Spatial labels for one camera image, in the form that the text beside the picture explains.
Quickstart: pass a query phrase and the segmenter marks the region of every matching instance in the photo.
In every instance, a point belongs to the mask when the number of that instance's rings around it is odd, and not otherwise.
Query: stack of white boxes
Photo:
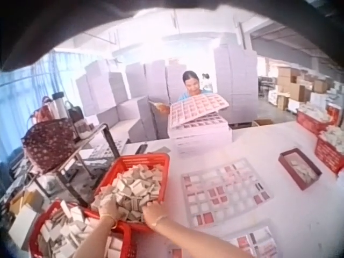
[[[156,130],[153,124],[151,107],[148,97],[130,99],[117,106],[119,120],[140,119],[148,141],[156,140]]]
[[[75,83],[79,91],[84,115],[88,117],[96,114],[98,112],[98,105],[93,101],[93,91],[90,89],[86,74],[76,79]]]
[[[145,68],[140,63],[129,64],[125,68],[129,90],[132,98],[147,95]]]
[[[144,126],[139,118],[119,121],[110,129],[110,133],[116,139],[129,139],[132,143],[147,141]]]
[[[110,72],[97,77],[87,74],[90,87],[93,89],[99,110],[109,109],[128,100],[123,77],[120,72]]]
[[[166,84],[166,67],[164,60],[153,61],[145,64],[146,79],[148,86],[148,98],[153,102],[162,102],[170,104],[167,84]],[[154,120],[156,123],[158,139],[168,138],[167,120],[168,116],[161,114],[156,108],[152,108]]]
[[[107,123],[115,138],[129,138],[131,142],[146,141],[140,117],[121,119],[117,107],[128,100],[123,76],[107,60],[89,64],[86,75],[76,80],[89,123]]]
[[[220,46],[214,50],[214,61],[218,94],[230,104],[220,115],[230,124],[252,122],[258,108],[256,52]]]
[[[170,64],[166,66],[167,88],[170,102],[175,103],[186,92],[183,83],[183,73],[187,70],[184,64]]]

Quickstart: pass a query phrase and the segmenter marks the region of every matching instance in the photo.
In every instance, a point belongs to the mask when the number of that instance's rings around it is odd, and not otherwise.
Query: wall
[[[289,63],[297,63],[309,69],[312,68],[312,61],[309,55],[282,43],[259,38],[252,40],[252,48],[258,55]]]

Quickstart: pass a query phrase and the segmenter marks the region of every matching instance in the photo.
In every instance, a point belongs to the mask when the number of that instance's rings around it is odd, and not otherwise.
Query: white table
[[[141,143],[129,144],[122,155],[134,154]],[[233,131],[233,142],[205,155],[181,159],[169,139],[148,142],[147,152],[163,146],[171,149],[165,203],[170,217],[188,226],[182,194],[181,174],[212,168],[245,157],[260,175],[274,198],[262,206],[203,229],[224,236],[269,219],[283,257],[330,257],[344,240],[344,196],[336,187],[335,175],[314,154],[316,137],[296,122],[244,128]],[[322,171],[319,181],[301,191],[278,161],[292,148],[303,151]],[[138,258],[167,256],[165,238],[138,235]]]

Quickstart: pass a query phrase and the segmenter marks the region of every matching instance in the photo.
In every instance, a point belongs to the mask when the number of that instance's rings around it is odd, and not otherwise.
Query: red basket
[[[162,182],[161,182],[160,193],[157,200],[163,201],[165,197],[166,186],[167,186],[169,161],[170,161],[170,158],[165,153],[121,156],[114,162],[110,170],[106,173],[103,180],[101,181],[98,188],[96,189],[94,195],[96,196],[100,192],[101,187],[105,187],[107,185],[112,184],[112,181],[117,177],[118,173],[121,173],[121,174],[124,173],[125,171],[133,167],[133,165],[144,164],[144,165],[147,165],[149,168],[152,168],[153,165],[160,164],[163,166],[163,171],[162,171]],[[152,230],[143,223],[124,223],[124,224],[128,224],[135,231],[152,232]]]
[[[331,144],[321,138],[318,138],[315,154],[336,174],[344,167],[344,155],[337,152]]]
[[[328,125],[332,124],[331,122],[319,122],[301,111],[297,111],[296,121],[315,135],[319,135],[319,133],[324,131]]]
[[[69,207],[74,207],[76,205],[68,203]],[[40,230],[42,225],[45,223],[47,219],[51,217],[51,215],[61,208],[60,201],[56,200],[51,204],[49,209],[42,213],[37,221],[35,222],[33,231],[30,235],[29,241],[28,241],[28,248],[30,250],[30,253],[35,258],[44,258],[43,254],[40,252],[38,248],[37,238],[40,234]],[[94,212],[90,211],[88,209],[80,207],[80,209],[83,211],[86,218],[94,218],[99,219],[99,215]],[[123,234],[123,246],[120,254],[120,258],[136,258],[136,244],[132,242],[132,231],[129,226],[125,224],[118,224],[115,229],[112,230],[115,233],[121,233]]]

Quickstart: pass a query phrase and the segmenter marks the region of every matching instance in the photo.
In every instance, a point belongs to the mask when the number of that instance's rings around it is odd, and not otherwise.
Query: stack of trays
[[[228,107],[218,94],[202,94],[171,106],[168,135],[181,157],[206,153],[232,142],[232,130],[217,111]]]

